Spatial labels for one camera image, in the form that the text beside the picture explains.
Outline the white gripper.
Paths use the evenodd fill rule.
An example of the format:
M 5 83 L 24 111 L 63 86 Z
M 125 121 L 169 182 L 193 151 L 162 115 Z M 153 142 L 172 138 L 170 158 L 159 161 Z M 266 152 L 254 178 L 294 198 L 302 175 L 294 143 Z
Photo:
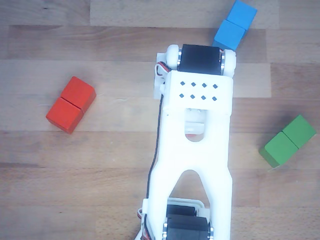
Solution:
M 203 109 L 186 109 L 184 114 L 185 134 L 203 134 L 207 111 Z

